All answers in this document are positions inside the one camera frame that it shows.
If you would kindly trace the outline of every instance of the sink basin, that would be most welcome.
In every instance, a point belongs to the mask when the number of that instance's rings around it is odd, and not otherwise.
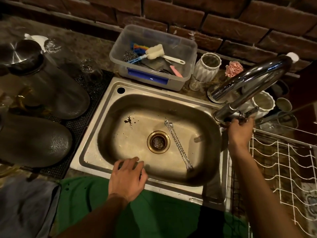
[[[137,156],[149,175],[145,189],[224,210],[231,167],[226,141],[212,117],[219,108],[114,77],[70,167],[110,178],[117,160]],[[186,169],[165,120],[173,123],[193,170]]]
[[[149,177],[181,185],[201,186],[215,176],[219,169],[221,134],[210,115],[173,100],[145,97],[144,93],[124,92],[117,96],[98,134],[98,148],[106,161],[114,164],[138,156],[144,161]],[[186,169],[164,124],[166,119],[173,122],[193,165],[192,171]],[[163,131],[170,138],[170,147],[162,154],[153,153],[147,146],[147,139],[154,131]]]

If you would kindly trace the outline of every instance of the drain strainer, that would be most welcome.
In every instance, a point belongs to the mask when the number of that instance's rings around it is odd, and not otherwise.
[[[162,154],[168,150],[171,141],[167,133],[154,131],[147,138],[147,146],[155,154]]]

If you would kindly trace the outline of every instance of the flower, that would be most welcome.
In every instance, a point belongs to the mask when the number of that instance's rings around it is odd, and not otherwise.
[[[229,65],[226,66],[225,75],[229,78],[232,78],[243,71],[242,65],[237,61],[229,62]]]

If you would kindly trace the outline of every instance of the faucet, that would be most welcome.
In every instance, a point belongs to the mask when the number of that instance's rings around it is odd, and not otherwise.
[[[218,122],[223,122],[226,118],[244,119],[246,116],[238,111],[238,108],[257,93],[270,87],[281,76],[289,71],[291,65],[298,60],[299,57],[295,53],[281,55],[256,64],[222,84],[210,94],[211,99],[216,102],[226,96],[229,92],[235,91],[236,89],[244,86],[246,83],[265,76],[260,81],[256,82],[252,88],[246,90],[245,93],[238,97],[235,101],[227,103],[220,110],[216,111],[214,113],[214,118]]]

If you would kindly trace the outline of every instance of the green towel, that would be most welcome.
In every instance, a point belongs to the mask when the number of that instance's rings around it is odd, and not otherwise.
[[[87,176],[61,180],[57,232],[102,205],[109,180]],[[229,213],[144,190],[121,213],[118,238],[247,237],[247,226]]]

